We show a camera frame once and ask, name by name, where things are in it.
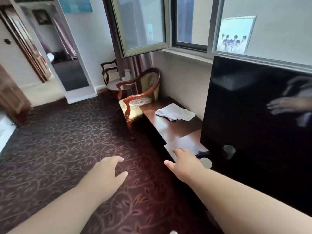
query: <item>person's left hand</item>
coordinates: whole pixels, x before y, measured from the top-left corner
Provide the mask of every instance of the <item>person's left hand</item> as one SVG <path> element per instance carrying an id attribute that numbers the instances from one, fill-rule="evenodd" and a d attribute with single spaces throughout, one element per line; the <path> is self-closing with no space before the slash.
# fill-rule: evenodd
<path id="1" fill-rule="evenodd" d="M 128 172 L 123 172 L 115 177 L 115 167 L 123 158 L 119 156 L 105 157 L 82 178 L 77 185 L 87 191 L 92 198 L 99 199 L 101 203 L 108 200 L 123 184 Z"/>
<path id="2" fill-rule="evenodd" d="M 282 97 L 267 104 L 273 115 L 286 112 L 311 112 L 312 98 L 310 97 Z"/>

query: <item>towel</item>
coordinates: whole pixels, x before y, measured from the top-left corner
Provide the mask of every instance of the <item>towel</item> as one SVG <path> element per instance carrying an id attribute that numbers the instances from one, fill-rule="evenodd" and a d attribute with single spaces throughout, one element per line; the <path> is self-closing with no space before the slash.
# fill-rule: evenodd
<path id="1" fill-rule="evenodd" d="M 156 111 L 156 115 L 161 116 L 161 117 L 166 117 L 170 121 L 176 121 L 179 119 L 184 120 L 184 121 L 190 121 L 193 117 L 195 117 L 196 114 L 172 103 L 162 109 L 158 109 Z"/>

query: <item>patterned carpet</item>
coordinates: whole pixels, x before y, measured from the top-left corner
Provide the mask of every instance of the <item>patterned carpet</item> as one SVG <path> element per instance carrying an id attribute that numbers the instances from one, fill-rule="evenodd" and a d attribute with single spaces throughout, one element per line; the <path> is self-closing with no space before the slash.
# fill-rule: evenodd
<path id="1" fill-rule="evenodd" d="M 36 107 L 1 155 L 0 233 L 6 233 L 73 188 L 106 156 L 125 158 L 129 176 L 91 216 L 82 233 L 211 233 L 147 137 L 131 140 L 118 102 L 104 94 Z"/>

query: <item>dark red carpet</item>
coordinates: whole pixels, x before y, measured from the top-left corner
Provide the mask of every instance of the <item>dark red carpet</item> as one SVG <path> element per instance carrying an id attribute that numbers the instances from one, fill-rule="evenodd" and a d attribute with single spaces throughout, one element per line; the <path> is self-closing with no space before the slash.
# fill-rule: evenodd
<path id="1" fill-rule="evenodd" d="M 1 155 L 0 233 L 73 188 L 106 156 L 125 158 L 124 185 L 91 216 L 82 233 L 211 233 L 175 189 L 170 171 L 143 133 L 131 140 L 118 102 L 104 94 L 36 107 Z"/>

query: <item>turquoise wall picture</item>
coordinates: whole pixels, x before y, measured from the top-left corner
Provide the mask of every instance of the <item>turquoise wall picture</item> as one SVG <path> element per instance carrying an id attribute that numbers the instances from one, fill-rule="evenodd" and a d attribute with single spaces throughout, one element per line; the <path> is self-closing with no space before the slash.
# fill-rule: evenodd
<path id="1" fill-rule="evenodd" d="M 90 0 L 59 0 L 64 13 L 92 12 Z"/>

